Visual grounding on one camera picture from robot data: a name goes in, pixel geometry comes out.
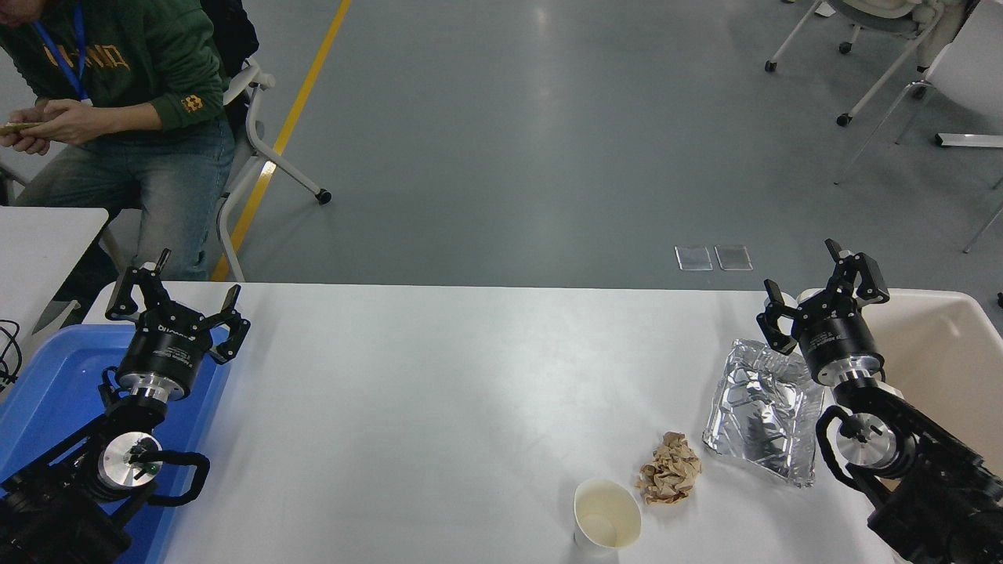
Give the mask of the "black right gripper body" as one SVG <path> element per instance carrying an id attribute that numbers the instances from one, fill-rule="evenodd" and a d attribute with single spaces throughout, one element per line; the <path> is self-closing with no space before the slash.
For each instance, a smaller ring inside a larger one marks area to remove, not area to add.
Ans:
<path id="1" fill-rule="evenodd" d="M 800 300 L 793 338 L 814 381 L 882 378 L 882 356 L 849 292 L 818 291 Z"/>

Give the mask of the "person's right hand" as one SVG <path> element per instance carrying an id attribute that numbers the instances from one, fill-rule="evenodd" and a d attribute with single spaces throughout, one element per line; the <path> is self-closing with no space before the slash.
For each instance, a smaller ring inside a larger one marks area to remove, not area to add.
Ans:
<path id="1" fill-rule="evenodd" d="M 50 149 L 50 143 L 49 139 L 35 138 L 35 136 L 24 135 L 22 132 L 4 133 L 1 136 L 1 146 L 21 151 L 29 156 L 45 156 Z"/>

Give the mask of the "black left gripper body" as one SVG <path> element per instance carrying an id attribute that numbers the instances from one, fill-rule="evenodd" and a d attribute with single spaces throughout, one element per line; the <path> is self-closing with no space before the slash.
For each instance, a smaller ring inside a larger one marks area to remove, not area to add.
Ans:
<path id="1" fill-rule="evenodd" d="M 175 388 L 190 388 L 212 345 L 210 330 L 196 329 L 204 318 L 185 305 L 165 304 L 141 313 L 118 365 L 118 385 L 134 386 L 153 375 L 168 378 Z"/>

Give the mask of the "person's left hand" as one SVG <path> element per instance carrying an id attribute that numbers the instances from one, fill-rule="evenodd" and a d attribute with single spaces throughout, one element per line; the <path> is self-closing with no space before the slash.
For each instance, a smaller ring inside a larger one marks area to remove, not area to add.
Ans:
<path id="1" fill-rule="evenodd" d="M 41 107 L 40 125 L 22 131 L 37 139 L 82 144 L 122 131 L 117 108 L 99 108 L 70 99 L 51 100 Z"/>

